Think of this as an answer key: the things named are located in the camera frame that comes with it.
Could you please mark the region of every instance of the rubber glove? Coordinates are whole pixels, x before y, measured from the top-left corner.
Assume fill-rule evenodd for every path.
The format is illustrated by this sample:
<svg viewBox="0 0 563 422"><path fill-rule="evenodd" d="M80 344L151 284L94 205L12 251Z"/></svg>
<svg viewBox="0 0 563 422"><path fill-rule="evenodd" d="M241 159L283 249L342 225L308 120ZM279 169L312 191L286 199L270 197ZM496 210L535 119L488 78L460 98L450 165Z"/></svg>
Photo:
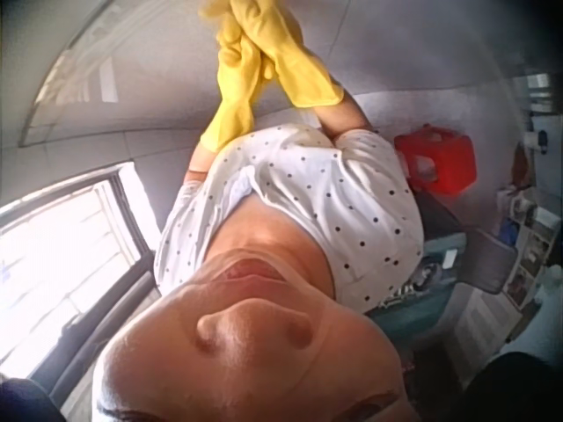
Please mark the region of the rubber glove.
<svg viewBox="0 0 563 422"><path fill-rule="evenodd" d="M333 106L342 101L344 90L292 34L290 13L275 0L230 0L230 7L246 35L274 62L279 82L294 106Z"/></svg>
<svg viewBox="0 0 563 422"><path fill-rule="evenodd" d="M223 14L219 33L219 70L217 82L222 101L201 144L212 152L252 131L252 102L259 96L264 65L261 52L246 36L231 13Z"/></svg>

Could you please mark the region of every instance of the white shirt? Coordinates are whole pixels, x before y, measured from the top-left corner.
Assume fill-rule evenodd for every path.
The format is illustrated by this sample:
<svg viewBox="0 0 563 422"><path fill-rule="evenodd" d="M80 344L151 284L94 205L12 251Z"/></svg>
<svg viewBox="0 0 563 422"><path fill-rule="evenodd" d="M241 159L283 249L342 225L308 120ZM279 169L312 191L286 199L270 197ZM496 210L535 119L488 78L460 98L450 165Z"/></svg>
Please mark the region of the white shirt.
<svg viewBox="0 0 563 422"><path fill-rule="evenodd" d="M189 282L216 230L251 193L317 241L336 300L354 310L375 308L420 261L420 214L393 147L367 130L347 132L334 146L318 130L291 124L231 142L205 182L181 187L155 260L163 295Z"/></svg>

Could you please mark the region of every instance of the red container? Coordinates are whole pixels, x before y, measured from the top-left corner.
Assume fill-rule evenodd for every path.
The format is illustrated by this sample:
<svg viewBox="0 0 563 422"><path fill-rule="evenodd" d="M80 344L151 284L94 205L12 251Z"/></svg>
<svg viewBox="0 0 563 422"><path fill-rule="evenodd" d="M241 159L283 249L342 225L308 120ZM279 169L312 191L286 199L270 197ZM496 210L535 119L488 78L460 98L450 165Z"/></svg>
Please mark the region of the red container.
<svg viewBox="0 0 563 422"><path fill-rule="evenodd" d="M409 135L397 136L395 149L405 158L414 188L458 195L477 179L469 136L427 124Z"/></svg>

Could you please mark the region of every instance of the hand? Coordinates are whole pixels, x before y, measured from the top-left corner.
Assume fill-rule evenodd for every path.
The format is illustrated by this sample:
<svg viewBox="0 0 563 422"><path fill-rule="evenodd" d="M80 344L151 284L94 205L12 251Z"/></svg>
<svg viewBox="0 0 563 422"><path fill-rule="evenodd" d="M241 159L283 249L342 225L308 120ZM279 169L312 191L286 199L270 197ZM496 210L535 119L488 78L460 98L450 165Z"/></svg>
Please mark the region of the hand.
<svg viewBox="0 0 563 422"><path fill-rule="evenodd" d="M261 90L262 58L258 47L248 36L231 13L223 15L221 29L217 34L219 42L219 70L217 82L223 101L250 102L256 90Z"/></svg>

